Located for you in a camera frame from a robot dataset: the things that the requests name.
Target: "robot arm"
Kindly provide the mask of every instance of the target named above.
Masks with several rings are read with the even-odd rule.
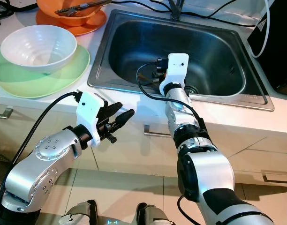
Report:
[[[188,59],[187,54],[169,54],[160,92],[166,98],[192,106],[183,89]],[[212,143],[203,119],[172,102],[166,102],[165,112],[177,148],[179,190],[185,198],[198,204],[206,224],[273,225],[267,215],[235,195],[232,167]]]
[[[119,115],[113,123],[109,117],[122,107],[108,106],[98,95],[82,93],[77,107],[77,126],[40,140],[33,152],[19,162],[8,174],[0,207],[0,225],[35,224],[54,183],[73,165],[88,145],[97,147],[130,119],[134,110]]]

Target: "orange bowl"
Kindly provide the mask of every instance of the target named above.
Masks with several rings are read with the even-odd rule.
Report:
[[[57,18],[59,22],[67,26],[77,27],[85,24],[93,15],[95,15],[102,8],[102,6],[87,8],[83,11],[76,13],[73,17],[59,16],[55,13],[55,11],[80,5],[90,1],[91,0],[37,0],[37,5],[46,15]]]

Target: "tile floor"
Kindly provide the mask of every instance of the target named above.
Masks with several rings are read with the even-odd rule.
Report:
[[[235,192],[269,215],[275,225],[287,225],[287,187],[236,184]],[[89,199],[98,203],[100,225],[107,224],[108,220],[135,225],[136,206],[140,202],[157,205],[177,225],[190,225],[177,209],[179,196],[177,178],[70,169],[52,190],[37,225],[57,225],[61,215]],[[183,199],[181,207],[205,225],[195,203]]]

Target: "white cable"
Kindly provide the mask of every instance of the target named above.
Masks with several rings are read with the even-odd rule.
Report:
[[[265,46],[266,46],[266,42],[267,42],[267,39],[268,39],[269,33],[270,33],[270,21],[271,21],[270,7],[269,7],[268,0],[264,0],[264,1],[265,1],[265,7],[266,7],[266,32],[265,32],[265,38],[264,38],[264,45],[262,46],[262,49],[261,49],[261,51],[260,51],[260,53],[258,55],[255,55],[253,53],[253,50],[251,49],[251,54],[252,54],[252,56],[254,58],[258,58],[264,52],[264,49],[265,49]]]

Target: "white bowl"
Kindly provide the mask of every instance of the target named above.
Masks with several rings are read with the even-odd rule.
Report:
[[[34,25],[8,35],[1,44],[2,56],[29,71],[51,74],[73,58],[75,36],[61,27]]]

